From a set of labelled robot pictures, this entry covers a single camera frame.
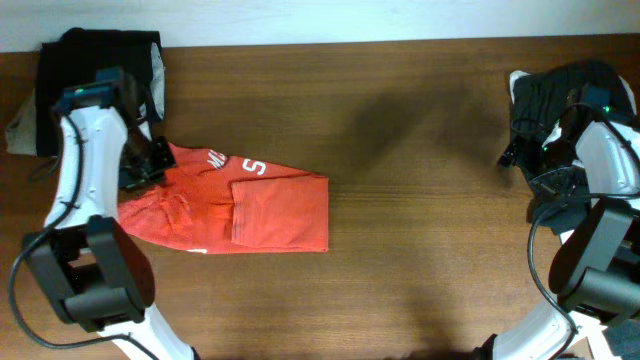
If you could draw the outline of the red orange t-shirt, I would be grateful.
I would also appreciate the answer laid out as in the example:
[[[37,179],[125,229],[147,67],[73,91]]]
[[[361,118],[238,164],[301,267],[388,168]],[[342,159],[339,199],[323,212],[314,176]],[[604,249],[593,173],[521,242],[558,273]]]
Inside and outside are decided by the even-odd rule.
[[[165,182],[119,204],[128,234],[207,255],[328,250],[327,177],[212,149],[171,151]]]

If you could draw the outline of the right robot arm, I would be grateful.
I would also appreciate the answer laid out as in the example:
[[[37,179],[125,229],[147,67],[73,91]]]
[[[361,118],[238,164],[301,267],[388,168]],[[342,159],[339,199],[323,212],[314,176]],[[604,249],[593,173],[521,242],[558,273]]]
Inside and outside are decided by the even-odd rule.
[[[557,359],[583,338],[639,318],[639,128],[579,102],[551,126],[515,128],[500,157],[534,194],[530,275],[543,297],[476,359]]]

